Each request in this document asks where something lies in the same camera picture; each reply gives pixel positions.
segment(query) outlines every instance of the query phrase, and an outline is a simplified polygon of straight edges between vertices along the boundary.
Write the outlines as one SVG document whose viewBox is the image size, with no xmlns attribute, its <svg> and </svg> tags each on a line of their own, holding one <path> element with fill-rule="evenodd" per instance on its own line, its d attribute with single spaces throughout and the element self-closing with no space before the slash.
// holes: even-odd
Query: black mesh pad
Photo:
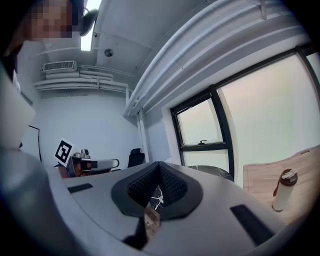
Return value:
<svg viewBox="0 0 320 256">
<path fill-rule="evenodd" d="M 111 197 L 123 214 L 143 218 L 144 209 L 158 185 L 164 201 L 161 220 L 187 216 L 203 197 L 202 187 L 195 179 L 164 162 L 154 162 L 118 181 L 111 190 Z"/>
</svg>

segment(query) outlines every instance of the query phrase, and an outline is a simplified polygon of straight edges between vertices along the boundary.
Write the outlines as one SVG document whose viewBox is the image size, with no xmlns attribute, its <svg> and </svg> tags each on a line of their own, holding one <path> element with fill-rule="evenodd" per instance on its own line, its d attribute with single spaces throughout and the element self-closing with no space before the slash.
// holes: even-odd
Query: ceiling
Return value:
<svg viewBox="0 0 320 256">
<path fill-rule="evenodd" d="M 46 44 L 50 62 L 77 61 L 114 70 L 119 82 L 135 86 L 168 39 L 191 17 L 207 7 L 206 0 L 102 0 L 92 50 L 81 51 L 81 38 Z M 106 57 L 105 49 L 114 55 Z"/>
</svg>

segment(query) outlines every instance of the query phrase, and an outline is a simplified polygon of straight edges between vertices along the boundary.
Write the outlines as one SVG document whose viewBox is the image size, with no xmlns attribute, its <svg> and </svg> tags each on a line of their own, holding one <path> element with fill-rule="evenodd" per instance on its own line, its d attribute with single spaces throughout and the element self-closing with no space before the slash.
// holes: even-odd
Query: air conditioning unit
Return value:
<svg viewBox="0 0 320 256">
<path fill-rule="evenodd" d="M 73 60 L 58 61 L 43 64 L 43 72 L 47 74 L 75 72 L 77 70 L 77 63 Z"/>
</svg>

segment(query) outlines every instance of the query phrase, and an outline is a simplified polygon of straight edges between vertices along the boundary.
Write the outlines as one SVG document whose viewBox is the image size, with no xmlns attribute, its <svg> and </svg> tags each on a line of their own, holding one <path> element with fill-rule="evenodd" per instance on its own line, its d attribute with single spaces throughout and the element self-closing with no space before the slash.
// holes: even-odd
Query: white water bottle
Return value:
<svg viewBox="0 0 320 256">
<path fill-rule="evenodd" d="M 281 212 L 285 208 L 297 181 L 298 172 L 296 170 L 286 169 L 281 173 L 278 185 L 273 192 L 273 196 L 276 196 L 276 198 L 272 204 L 272 208 L 276 212 Z"/>
</svg>

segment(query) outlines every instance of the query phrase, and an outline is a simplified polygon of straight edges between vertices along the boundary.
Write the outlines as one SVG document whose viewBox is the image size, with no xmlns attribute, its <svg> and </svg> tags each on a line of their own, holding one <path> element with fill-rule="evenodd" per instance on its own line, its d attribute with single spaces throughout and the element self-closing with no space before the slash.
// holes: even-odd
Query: wooden desk surface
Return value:
<svg viewBox="0 0 320 256">
<path fill-rule="evenodd" d="M 298 171 L 298 181 L 287 206 L 283 211 L 277 212 L 284 222 L 290 223 L 310 211 L 320 192 L 320 145 L 298 152 L 282 161 L 245 165 L 243 189 L 271 207 L 275 200 L 273 192 L 281 172 L 285 169 Z"/>
</svg>

